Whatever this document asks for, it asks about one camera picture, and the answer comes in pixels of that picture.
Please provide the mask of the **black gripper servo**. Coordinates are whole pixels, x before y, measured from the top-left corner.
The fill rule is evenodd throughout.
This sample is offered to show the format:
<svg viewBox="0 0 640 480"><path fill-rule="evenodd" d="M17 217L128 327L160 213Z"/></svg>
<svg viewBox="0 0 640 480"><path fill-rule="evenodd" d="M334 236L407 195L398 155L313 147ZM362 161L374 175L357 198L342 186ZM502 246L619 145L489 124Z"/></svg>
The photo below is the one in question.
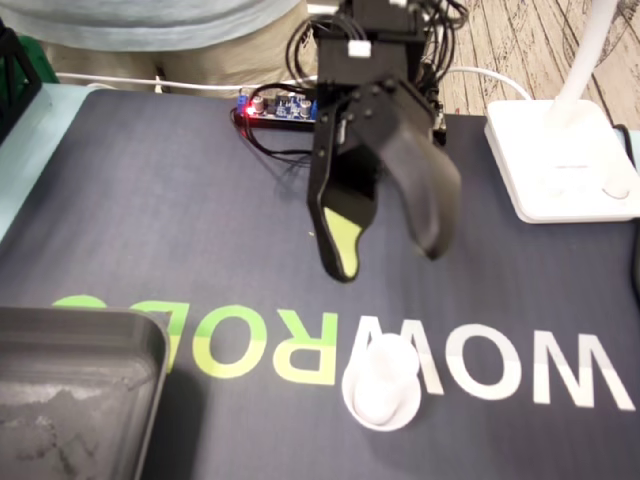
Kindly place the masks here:
<svg viewBox="0 0 640 480"><path fill-rule="evenodd" d="M318 100L307 206L327 274L350 283L359 273L359 241L377 210L379 165L400 195L418 251L442 257L459 218L461 175L433 140L431 105L395 78L322 87Z"/></svg>

